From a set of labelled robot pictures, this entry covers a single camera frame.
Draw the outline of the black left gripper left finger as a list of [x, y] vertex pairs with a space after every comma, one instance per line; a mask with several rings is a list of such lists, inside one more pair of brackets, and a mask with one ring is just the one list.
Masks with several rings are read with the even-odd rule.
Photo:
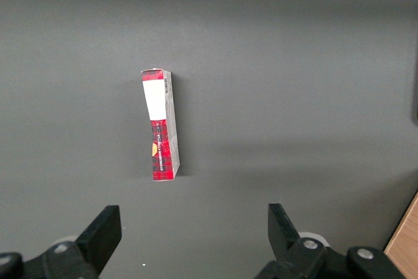
[[74, 240], [60, 240], [25, 261], [1, 253], [1, 278], [98, 278], [121, 240], [118, 205], [108, 205]]

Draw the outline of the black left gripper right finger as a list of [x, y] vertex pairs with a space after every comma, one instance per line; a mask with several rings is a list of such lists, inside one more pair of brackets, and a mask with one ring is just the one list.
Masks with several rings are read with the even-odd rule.
[[281, 204], [268, 206], [268, 239], [275, 260], [257, 278], [403, 278], [396, 265], [373, 247], [339, 254], [313, 237], [301, 237]]

